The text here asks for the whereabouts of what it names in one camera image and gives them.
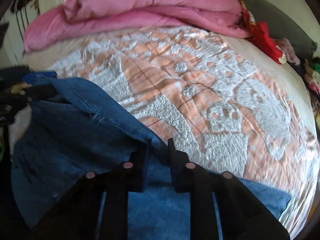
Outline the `blue denim pants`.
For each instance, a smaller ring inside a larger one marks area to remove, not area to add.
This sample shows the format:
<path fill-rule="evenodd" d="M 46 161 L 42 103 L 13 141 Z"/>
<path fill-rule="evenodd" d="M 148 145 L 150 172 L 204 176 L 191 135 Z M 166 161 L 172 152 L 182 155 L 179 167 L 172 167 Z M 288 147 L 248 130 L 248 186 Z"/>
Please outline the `blue denim pants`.
<path fill-rule="evenodd" d="M 31 227 L 87 172 L 110 172 L 132 152 L 149 149 L 147 184 L 128 197 L 127 239 L 190 239 L 190 197 L 174 190 L 168 141 L 164 142 L 107 93 L 80 78 L 44 78 L 33 84 L 55 89 L 31 103 L 31 123 L 15 145 L 12 185 Z M 287 194 L 253 184 L 265 206 Z"/>

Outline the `peach white chenille bedspread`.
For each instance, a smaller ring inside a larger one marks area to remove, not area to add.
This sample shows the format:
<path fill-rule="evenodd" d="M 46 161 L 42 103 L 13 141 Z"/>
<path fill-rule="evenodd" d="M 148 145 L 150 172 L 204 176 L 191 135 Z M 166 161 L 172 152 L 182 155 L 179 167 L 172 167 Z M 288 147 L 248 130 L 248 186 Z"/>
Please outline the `peach white chenille bedspread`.
<path fill-rule="evenodd" d="M 276 64 L 246 40 L 194 27 L 86 35 L 23 60 L 90 80 L 202 167 L 287 192 L 279 221 L 291 237 L 304 228 L 319 144 L 308 91 L 289 64 Z"/>

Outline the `pink duvet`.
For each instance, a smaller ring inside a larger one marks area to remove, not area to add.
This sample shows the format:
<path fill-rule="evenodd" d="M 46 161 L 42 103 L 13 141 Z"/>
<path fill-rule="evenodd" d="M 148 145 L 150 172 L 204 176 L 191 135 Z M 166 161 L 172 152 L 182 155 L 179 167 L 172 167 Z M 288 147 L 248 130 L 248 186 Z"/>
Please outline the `pink duvet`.
<path fill-rule="evenodd" d="M 23 35 L 26 53 L 104 31 L 191 25 L 246 38 L 238 0 L 66 0 L 38 16 Z"/>

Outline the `stack of folded clothes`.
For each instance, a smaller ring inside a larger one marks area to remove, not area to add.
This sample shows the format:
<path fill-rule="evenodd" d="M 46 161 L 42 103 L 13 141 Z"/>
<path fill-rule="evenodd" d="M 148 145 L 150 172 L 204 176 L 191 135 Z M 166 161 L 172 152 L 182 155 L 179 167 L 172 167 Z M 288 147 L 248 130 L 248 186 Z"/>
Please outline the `stack of folded clothes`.
<path fill-rule="evenodd" d="M 319 121 L 319 57 L 300 61 L 300 75 L 309 90 L 311 107 L 316 121 Z"/>

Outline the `mauve fuzzy garment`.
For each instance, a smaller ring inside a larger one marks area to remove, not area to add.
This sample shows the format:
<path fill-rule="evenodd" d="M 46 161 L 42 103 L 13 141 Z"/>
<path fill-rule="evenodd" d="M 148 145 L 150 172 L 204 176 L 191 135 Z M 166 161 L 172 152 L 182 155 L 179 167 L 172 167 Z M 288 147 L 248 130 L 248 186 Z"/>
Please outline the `mauve fuzzy garment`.
<path fill-rule="evenodd" d="M 300 65 L 300 59 L 295 54 L 295 50 L 287 38 L 274 39 L 274 42 L 284 53 L 288 63 Z"/>

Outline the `red embroidered garment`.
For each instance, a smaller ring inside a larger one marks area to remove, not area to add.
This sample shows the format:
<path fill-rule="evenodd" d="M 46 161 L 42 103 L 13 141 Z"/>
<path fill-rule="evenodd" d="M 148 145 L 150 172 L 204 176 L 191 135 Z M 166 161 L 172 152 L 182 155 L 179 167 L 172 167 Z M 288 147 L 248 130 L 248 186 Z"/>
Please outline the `red embroidered garment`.
<path fill-rule="evenodd" d="M 253 14 L 247 9 L 243 0 L 240 0 L 240 4 L 242 7 L 243 24 L 250 34 L 250 37 L 248 38 L 249 42 L 258 47 L 277 64 L 286 63 L 285 53 L 270 37 L 267 23 L 256 23 Z"/>

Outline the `grey upholstered headboard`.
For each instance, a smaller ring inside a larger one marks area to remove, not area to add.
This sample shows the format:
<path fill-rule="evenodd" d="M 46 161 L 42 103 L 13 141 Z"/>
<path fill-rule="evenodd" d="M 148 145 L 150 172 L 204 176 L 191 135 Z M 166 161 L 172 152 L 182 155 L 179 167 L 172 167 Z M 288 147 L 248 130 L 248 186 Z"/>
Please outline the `grey upholstered headboard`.
<path fill-rule="evenodd" d="M 243 0 L 247 9 L 253 13 L 256 21 L 266 22 L 272 38 L 287 38 L 297 56 L 311 59 L 317 44 L 287 14 L 267 0 Z"/>

